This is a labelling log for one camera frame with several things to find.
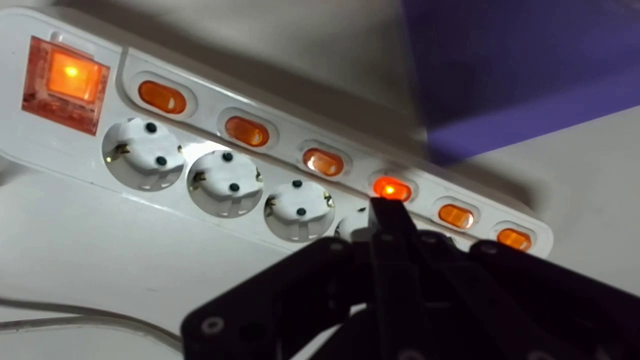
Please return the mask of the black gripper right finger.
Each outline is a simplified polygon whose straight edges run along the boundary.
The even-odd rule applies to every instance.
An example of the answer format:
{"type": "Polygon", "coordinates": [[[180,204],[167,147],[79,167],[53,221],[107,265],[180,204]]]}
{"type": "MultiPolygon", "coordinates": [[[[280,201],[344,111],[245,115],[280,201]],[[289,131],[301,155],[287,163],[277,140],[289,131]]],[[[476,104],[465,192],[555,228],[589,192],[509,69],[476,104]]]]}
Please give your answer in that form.
{"type": "Polygon", "coordinates": [[[369,201],[378,352],[420,360],[640,360],[640,299],[491,239],[470,249],[369,201]]]}

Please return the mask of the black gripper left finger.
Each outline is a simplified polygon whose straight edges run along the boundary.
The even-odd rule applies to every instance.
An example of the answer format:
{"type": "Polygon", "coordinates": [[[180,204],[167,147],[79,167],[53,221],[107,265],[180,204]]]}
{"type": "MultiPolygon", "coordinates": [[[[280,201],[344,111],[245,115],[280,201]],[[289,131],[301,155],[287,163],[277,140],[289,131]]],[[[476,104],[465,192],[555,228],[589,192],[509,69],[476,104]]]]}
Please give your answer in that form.
{"type": "Polygon", "coordinates": [[[289,360],[364,298],[361,252],[321,237],[192,310],[184,360],[289,360]]]}

